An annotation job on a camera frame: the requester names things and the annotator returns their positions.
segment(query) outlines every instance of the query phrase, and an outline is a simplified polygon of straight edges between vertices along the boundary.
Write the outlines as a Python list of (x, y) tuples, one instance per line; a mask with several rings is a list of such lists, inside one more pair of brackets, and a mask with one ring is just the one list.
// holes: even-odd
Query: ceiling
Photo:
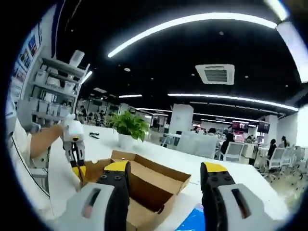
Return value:
[[(295, 63), (278, 32), (262, 25), (207, 20), (174, 26), (128, 46), (115, 56), (108, 53), (135, 35), (158, 24), (199, 13), (232, 12), (279, 19), (260, 0), (66, 1), (58, 29), (57, 58), (69, 62), (75, 50), (85, 53), (81, 66), (91, 64), (92, 76), (81, 97), (141, 94), (139, 98), (109, 97), (114, 103), (170, 110), (174, 103), (191, 103), (196, 113), (258, 119), (271, 114), (293, 113), (275, 106), (228, 99), (169, 97), (168, 93), (215, 94), (285, 103), (308, 103), (307, 93), (294, 96), (307, 84), (300, 83)], [(234, 85), (204, 84), (195, 66), (232, 64)], [(107, 91), (101, 94), (94, 88)], [(204, 118), (196, 116), (194, 120)]]

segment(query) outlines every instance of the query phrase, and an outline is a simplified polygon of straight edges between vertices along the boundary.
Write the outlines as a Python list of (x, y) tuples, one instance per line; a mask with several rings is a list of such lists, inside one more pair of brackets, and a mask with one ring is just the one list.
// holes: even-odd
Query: floor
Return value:
[[(150, 131), (150, 135), (146, 140), (151, 143), (160, 145), (159, 138), (162, 137), (162, 135), (162, 133)], [(167, 148), (176, 150), (176, 146), (174, 145), (168, 145)], [(258, 155), (256, 158), (255, 166), (261, 164), (261, 160), (262, 157)], [(248, 164), (248, 159), (242, 158), (240, 163)], [(300, 203), (301, 195), (308, 185), (308, 178), (303, 177), (303, 179), (300, 180), (299, 173), (293, 174), (290, 169), (286, 169), (284, 171), (284, 174), (285, 176), (282, 175), (273, 180), (272, 182), (268, 178), (266, 178), (266, 180), (269, 182), (272, 188), (276, 190), (278, 195), (284, 199), (290, 212), (292, 212), (297, 209)]]

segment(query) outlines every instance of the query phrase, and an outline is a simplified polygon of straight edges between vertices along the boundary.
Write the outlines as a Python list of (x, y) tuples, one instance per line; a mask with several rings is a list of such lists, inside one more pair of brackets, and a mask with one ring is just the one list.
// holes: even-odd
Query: shelf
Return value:
[(65, 62), (62, 62), (60, 60), (57, 59), (53, 59), (53, 58), (43, 58), (43, 64), (47, 65), (48, 67), (52, 67), (54, 69), (57, 69), (59, 71), (65, 72), (69, 75), (73, 75), (76, 76), (78, 78), (82, 78), (85, 74), (85, 70), (82, 70), (80, 68), (77, 67), (73, 67), (70, 64), (67, 64)]
[(38, 118), (43, 118), (43, 119), (48, 119), (48, 120), (63, 120), (64, 117), (60, 117), (60, 116), (54, 116), (54, 115), (48, 115), (45, 112), (35, 112), (32, 111), (33, 115), (36, 115)]
[(37, 82), (30, 82), (29, 84), (32, 84), (32, 85), (38, 86), (40, 88), (44, 88), (44, 89), (47, 89), (49, 91), (56, 92), (56, 93), (59, 93), (59, 94), (62, 94), (62, 95), (66, 95), (66, 96), (69, 96), (69, 97), (72, 97), (72, 98), (77, 98), (77, 96), (75, 94), (68, 94), (63, 89), (54, 88), (54, 87), (46, 85), (46, 84), (37, 83)]
[(56, 79), (59, 79), (59, 80), (63, 80), (63, 81), (67, 81), (67, 82), (71, 82), (71, 83), (75, 83), (75, 84), (79, 84), (78, 81), (69, 79), (67, 77), (64, 77), (64, 76), (61, 76), (61, 75), (58, 75), (58, 74), (55, 74), (55, 73), (52, 73), (52, 72), (47, 72), (47, 73), (48, 73), (48, 76), (51, 76), (53, 78), (56, 78)]

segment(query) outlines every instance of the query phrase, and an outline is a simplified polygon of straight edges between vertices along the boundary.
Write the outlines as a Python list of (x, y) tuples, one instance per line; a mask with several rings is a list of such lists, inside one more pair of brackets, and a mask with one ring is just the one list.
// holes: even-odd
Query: air conditioning vent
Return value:
[(197, 65), (196, 70), (204, 84), (234, 84), (234, 65)]

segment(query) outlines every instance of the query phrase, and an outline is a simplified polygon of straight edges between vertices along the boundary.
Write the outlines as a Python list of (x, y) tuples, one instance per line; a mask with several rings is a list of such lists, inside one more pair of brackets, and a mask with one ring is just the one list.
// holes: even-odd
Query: hand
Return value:
[(68, 129), (69, 124), (76, 118), (75, 114), (68, 114), (64, 117), (63, 121), (60, 123), (60, 126), (63, 130)]

